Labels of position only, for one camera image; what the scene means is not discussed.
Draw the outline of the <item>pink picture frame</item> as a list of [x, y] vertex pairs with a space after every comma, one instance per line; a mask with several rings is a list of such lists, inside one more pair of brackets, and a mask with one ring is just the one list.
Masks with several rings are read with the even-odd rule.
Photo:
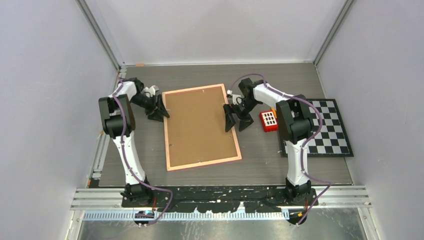
[[164, 118], [167, 171], [242, 159], [235, 129], [225, 131], [224, 84], [166, 91], [162, 98], [170, 115]]

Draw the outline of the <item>orange handled screwdriver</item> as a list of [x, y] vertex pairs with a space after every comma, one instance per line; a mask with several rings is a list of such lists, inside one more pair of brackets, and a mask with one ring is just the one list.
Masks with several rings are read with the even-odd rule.
[[274, 118], [275, 120], [277, 120], [277, 119], [278, 119], [278, 117], [277, 117], [277, 112], [276, 112], [276, 110], [275, 110], [274, 108], [271, 108], [271, 112], [272, 112], [272, 114], [273, 114], [273, 118]]

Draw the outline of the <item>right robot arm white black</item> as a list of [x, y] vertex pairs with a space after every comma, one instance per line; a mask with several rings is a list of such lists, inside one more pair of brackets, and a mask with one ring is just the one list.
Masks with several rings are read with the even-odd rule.
[[276, 111], [278, 137], [286, 147], [288, 171], [282, 197], [291, 205], [299, 205], [312, 191], [311, 178], [307, 174], [307, 147], [313, 136], [314, 121], [310, 106], [303, 95], [284, 93], [265, 80], [245, 78], [238, 84], [241, 94], [226, 92], [232, 103], [223, 106], [225, 131], [235, 125], [242, 132], [254, 123], [250, 112], [260, 104]]

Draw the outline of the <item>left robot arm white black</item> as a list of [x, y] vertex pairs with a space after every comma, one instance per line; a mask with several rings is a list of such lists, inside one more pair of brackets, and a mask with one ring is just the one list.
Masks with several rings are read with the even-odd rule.
[[149, 120], [163, 122], [169, 118], [160, 89], [147, 87], [138, 78], [120, 78], [112, 94], [98, 100], [103, 132], [114, 142], [125, 174], [124, 199], [148, 207], [154, 199], [146, 172], [135, 146], [136, 120], [132, 105], [145, 110]]

